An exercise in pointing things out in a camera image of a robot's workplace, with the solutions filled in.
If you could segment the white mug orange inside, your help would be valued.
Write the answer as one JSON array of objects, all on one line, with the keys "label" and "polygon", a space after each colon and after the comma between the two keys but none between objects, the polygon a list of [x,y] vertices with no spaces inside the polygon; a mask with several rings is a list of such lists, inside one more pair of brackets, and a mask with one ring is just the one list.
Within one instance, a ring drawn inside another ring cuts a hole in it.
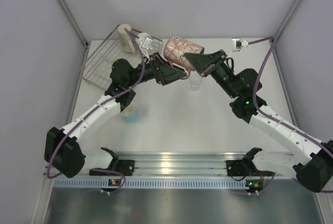
[{"label": "white mug orange inside", "polygon": [[136,41],[140,50],[146,57],[149,57],[155,52],[155,48],[153,46],[154,40],[149,33],[139,33]]}]

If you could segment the pink cartoon mug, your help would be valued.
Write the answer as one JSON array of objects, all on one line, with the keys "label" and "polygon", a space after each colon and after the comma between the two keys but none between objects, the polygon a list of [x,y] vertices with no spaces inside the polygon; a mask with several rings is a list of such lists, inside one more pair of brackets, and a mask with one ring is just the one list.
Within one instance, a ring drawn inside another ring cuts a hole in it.
[{"label": "pink cartoon mug", "polygon": [[164,58],[171,66],[176,64],[187,71],[188,75],[183,80],[188,79],[191,72],[194,71],[193,66],[184,57],[185,53],[203,54],[204,47],[181,37],[172,36],[166,42],[163,51]]}]

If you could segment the beige ceramic mug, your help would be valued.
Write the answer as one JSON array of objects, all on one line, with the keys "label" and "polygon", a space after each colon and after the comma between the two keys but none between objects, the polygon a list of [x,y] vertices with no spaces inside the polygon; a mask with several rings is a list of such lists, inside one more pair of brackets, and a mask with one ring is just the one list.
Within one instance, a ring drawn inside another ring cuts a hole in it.
[{"label": "beige ceramic mug", "polygon": [[124,52],[134,54],[134,53],[136,53],[136,49],[133,45],[133,42],[131,41],[130,36],[127,33],[127,30],[129,32],[131,32],[131,30],[132,30],[132,27],[129,24],[120,24],[117,27],[120,44],[121,44]]}]

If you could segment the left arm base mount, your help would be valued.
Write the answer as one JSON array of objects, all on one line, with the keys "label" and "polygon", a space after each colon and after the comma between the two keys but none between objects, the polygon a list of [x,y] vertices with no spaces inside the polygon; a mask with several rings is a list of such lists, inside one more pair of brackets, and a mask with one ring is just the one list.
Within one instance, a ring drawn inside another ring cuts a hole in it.
[{"label": "left arm base mount", "polygon": [[120,159],[119,156],[108,148],[101,148],[105,153],[111,155],[112,160],[107,168],[93,168],[89,170],[90,176],[115,176],[110,171],[121,173],[124,176],[132,176],[135,170],[135,161]]}]

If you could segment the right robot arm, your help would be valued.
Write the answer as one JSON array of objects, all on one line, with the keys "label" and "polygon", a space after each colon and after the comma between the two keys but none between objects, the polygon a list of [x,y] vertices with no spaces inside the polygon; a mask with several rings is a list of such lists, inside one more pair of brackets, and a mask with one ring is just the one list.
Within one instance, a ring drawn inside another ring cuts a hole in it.
[{"label": "right robot arm", "polygon": [[223,50],[206,55],[185,53],[184,58],[201,77],[211,76],[233,99],[229,105],[237,118],[263,131],[289,151],[285,155],[251,149],[240,162],[247,176],[259,171],[273,172],[295,178],[312,192],[323,190],[332,178],[332,141],[319,141],[277,114],[257,96],[262,85],[256,70],[247,68],[235,74]]}]

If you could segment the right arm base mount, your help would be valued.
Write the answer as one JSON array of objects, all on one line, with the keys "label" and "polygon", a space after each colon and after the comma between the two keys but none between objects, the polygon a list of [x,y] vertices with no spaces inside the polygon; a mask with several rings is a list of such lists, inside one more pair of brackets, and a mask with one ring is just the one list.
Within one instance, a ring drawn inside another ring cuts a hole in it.
[{"label": "right arm base mount", "polygon": [[254,165],[253,159],[254,156],[261,151],[261,148],[252,148],[241,159],[227,160],[227,175],[229,177],[241,177],[242,179],[248,176],[258,176],[259,170]]}]

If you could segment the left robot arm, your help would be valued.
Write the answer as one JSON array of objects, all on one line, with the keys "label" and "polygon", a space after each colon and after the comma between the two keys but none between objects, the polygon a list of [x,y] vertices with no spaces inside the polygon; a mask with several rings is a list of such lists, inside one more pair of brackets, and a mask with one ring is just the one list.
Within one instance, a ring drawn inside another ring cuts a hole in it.
[{"label": "left robot arm", "polygon": [[187,75],[185,69],[172,66],[159,53],[149,58],[141,57],[137,67],[124,58],[115,60],[111,67],[111,84],[100,99],[71,123],[48,131],[44,152],[44,159],[48,162],[47,178],[54,178],[52,168],[68,178],[96,169],[107,175],[115,174],[119,168],[117,155],[108,148],[89,150],[87,144],[91,135],[131,104],[136,95],[134,88],[140,83],[155,80],[164,86]]}]

